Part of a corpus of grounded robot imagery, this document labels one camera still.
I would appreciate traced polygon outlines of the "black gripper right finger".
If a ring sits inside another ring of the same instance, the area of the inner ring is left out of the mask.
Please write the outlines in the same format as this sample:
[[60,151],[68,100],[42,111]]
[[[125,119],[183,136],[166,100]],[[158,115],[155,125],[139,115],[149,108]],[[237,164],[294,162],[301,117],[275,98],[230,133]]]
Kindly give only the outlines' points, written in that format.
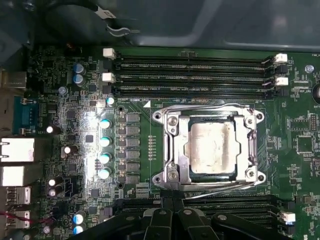
[[192,240],[286,240],[288,201],[277,196],[185,199],[178,212]]

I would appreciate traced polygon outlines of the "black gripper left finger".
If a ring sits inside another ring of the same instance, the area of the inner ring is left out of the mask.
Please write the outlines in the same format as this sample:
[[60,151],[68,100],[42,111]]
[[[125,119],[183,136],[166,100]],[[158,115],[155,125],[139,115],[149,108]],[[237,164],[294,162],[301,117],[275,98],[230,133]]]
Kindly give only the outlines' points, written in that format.
[[163,197],[160,208],[149,208],[142,216],[120,213],[82,232],[83,240],[170,240],[176,197]]

